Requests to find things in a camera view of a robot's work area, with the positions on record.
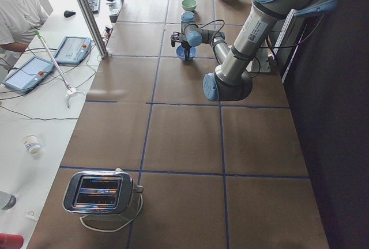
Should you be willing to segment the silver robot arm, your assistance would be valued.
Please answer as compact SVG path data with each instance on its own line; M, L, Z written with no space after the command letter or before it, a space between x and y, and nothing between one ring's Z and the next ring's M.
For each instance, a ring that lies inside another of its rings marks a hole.
M246 68L276 22L285 19L292 9L297 17L314 17L332 11L337 4L338 0L252 0L250 14L232 46L225 42L222 32L200 28L194 22L194 13L186 11L181 15L181 32L173 33L171 42L182 45L186 59L191 48L210 44L220 64L204 76L205 97L209 101L243 100L253 88Z

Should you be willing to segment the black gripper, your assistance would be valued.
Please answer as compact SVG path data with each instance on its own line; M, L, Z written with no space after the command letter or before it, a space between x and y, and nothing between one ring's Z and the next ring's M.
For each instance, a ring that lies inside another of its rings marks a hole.
M190 59L190 49L191 45L187 41L182 42L182 47L184 48L184 59L188 61Z

